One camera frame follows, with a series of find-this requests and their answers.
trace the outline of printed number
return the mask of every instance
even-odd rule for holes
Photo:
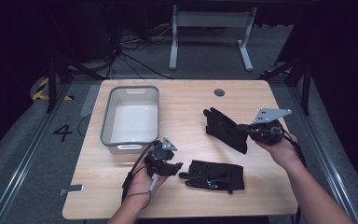
[[[63,142],[63,141],[65,141],[66,135],[72,133],[72,132],[68,132],[68,130],[69,130],[69,125],[65,124],[61,128],[59,128],[58,130],[56,130],[54,132],[54,134],[62,134],[61,142]]]

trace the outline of black fingerless glove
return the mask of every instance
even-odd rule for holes
[[[240,132],[237,123],[213,107],[211,107],[211,110],[204,109],[203,114],[207,118],[207,134],[246,154],[248,149],[246,145],[248,134]]]
[[[187,179],[186,185],[197,189],[233,190],[245,189],[243,167],[235,164],[208,161],[192,161],[188,173],[182,172],[179,177]]]

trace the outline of human arm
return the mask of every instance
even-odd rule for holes
[[[289,141],[283,139],[274,146],[256,142],[288,174],[293,193],[307,223],[353,223],[337,202],[308,172]]]
[[[140,160],[138,166],[135,168],[135,174],[127,192],[126,199],[109,219],[108,224],[135,223],[142,209],[148,206],[153,195],[168,178],[167,176],[160,176],[154,189],[149,192],[153,180],[147,175],[144,160]]]

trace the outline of silver metal bracket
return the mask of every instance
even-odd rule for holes
[[[255,116],[254,123],[269,123],[275,119],[290,115],[291,113],[292,111],[290,109],[271,109],[262,107]]]
[[[164,150],[171,150],[171,151],[177,151],[177,147],[175,147],[170,140],[168,140],[167,137],[163,137],[162,139],[162,149]]]
[[[58,195],[62,196],[67,193],[78,193],[83,192],[84,186],[83,185],[71,185],[68,187],[68,189],[60,189]]]

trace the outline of white plastic bin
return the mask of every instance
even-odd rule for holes
[[[159,92],[154,86],[122,86],[110,91],[101,141],[113,154],[141,153],[158,139]]]

